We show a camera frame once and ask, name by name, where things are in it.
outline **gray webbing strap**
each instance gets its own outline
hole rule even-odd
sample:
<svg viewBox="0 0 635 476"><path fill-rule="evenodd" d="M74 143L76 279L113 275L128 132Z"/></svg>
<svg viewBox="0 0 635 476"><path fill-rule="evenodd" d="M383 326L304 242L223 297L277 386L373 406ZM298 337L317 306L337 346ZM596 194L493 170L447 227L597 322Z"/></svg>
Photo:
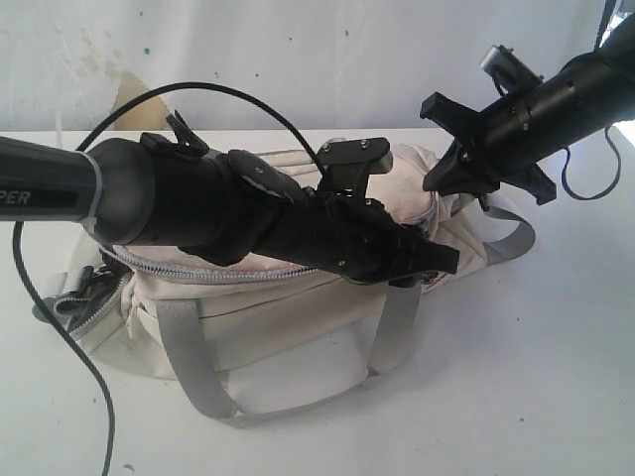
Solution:
<svg viewBox="0 0 635 476"><path fill-rule="evenodd" d="M228 418L238 411L218 378L213 349L205 344L195 299L157 301L163 345L194 407L206 417Z"/></svg>
<svg viewBox="0 0 635 476"><path fill-rule="evenodd" d="M394 369L409 348L420 296L421 285L389 288L368 357L368 373L362 382L318 402L266 414L244 414L227 394L214 370L212 344L204 341L194 299L157 301L157 318L170 363L194 407L207 417L241 426L247 421L280 417L330 402Z"/></svg>
<svg viewBox="0 0 635 476"><path fill-rule="evenodd" d="M518 227L502 240L483 243L488 265L513 260L532 249L536 242L536 231L525 218L494 204L490 204L484 213L490 218L518 222Z"/></svg>

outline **white surface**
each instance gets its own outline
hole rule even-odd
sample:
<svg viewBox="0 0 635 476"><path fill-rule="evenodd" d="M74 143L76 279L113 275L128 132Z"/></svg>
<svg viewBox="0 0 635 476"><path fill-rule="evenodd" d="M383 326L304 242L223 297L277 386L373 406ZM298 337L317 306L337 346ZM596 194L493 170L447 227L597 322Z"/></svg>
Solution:
<svg viewBox="0 0 635 476"><path fill-rule="evenodd" d="M449 142L438 130L307 135L318 145L379 133L438 153ZM16 136L55 142L53 133ZM65 133L64 144L80 137ZM204 137L221 150L296 147L283 132ZM102 368L117 412L112 475L130 474L124 464L152 476L634 474L635 158L623 138L616 144L622 183L599 202L561 193L537 207L514 193L537 229L535 249L426 296L411 356L370 391L235 430L200 416L175 383ZM562 161L548 160L551 177ZM575 146L571 186L601 188L612 161L601 135ZM64 266L77 232L26 226L35 281ZM98 474L106 435L99 391L53 331L30 316L10 234L2 224L0 473Z"/></svg>
<svg viewBox="0 0 635 476"><path fill-rule="evenodd" d="M439 90L497 97L478 64L493 44L551 77L592 49L603 0L46 0L0 2L0 130L91 129L122 76L148 87L244 89L304 129L420 127ZM197 129L279 128L203 92L167 102ZM159 119L165 114L158 111Z"/></svg>

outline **beige bag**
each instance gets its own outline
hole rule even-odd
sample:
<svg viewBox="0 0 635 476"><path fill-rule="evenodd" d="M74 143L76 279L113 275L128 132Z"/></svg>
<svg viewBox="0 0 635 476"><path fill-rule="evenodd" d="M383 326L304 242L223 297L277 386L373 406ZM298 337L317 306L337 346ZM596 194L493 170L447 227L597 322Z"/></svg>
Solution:
<svg viewBox="0 0 635 476"><path fill-rule="evenodd" d="M459 250L455 276L430 272L405 290L355 286L256 255L220 268L176 247L114 247L109 253L134 273L71 335L95 360L178 379L201 413L235 425L305 409L385 374L408 348L421 293L520 256L534 242L522 218L491 207L491 216L520 226L505 240L483 244L462 211L469 199L422 190L435 155L406 145L392 152L393 170L371 176L367 195L383 202L396 221L418 225L435 242ZM317 186L318 172L304 152L261 157L301 186ZM97 251L82 239L72 268L100 263ZM74 275L65 274L66 284Z"/></svg>

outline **white table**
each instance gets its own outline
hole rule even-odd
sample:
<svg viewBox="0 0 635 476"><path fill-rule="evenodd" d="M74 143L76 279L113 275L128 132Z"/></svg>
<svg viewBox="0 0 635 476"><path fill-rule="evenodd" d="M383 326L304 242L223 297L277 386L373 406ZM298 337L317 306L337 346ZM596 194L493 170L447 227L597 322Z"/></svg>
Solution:
<svg viewBox="0 0 635 476"><path fill-rule="evenodd" d="M64 133L64 146L83 135ZM313 145L338 135L385 135L439 154L449 143L432 129L307 133ZM11 136L55 143L54 133ZM203 137L220 150L296 147L282 131ZM199 415L176 383L101 367L117 414L111 474L130 474L125 464L137 476L635 474L635 166L632 148L616 143L622 183L599 202L561 193L538 207L513 193L537 229L534 250L427 296L410 357L372 391L236 430ZM551 177L562 162L545 163ZM572 185L597 190L613 166L593 136L573 148ZM104 404L75 356L30 316L11 226L0 226L0 474L98 474ZM78 233L26 226L35 282L65 266Z"/></svg>

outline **white bag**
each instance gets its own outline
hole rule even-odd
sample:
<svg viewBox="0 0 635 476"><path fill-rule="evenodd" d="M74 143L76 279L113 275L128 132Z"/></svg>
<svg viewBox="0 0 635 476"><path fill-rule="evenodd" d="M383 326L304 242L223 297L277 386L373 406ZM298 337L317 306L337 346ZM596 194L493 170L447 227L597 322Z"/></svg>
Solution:
<svg viewBox="0 0 635 476"><path fill-rule="evenodd" d="M393 170L371 176L367 196L396 221L416 224L433 241L460 252L458 272L428 273L411 289L356 286L338 275L249 255L221 268L176 247L114 247L109 253L134 270L71 335L91 357L126 372L178 379L208 417L241 425L305 409L393 369L408 348L421 293L487 264L527 252L534 231L518 215L490 207L490 216L518 221L504 240L482 243L462 209L465 196L422 190L437 162L419 146L392 148ZM319 175L300 151L261 155L301 185ZM82 238L72 270L99 265L97 245ZM78 273L57 277L46 295L79 299Z"/></svg>

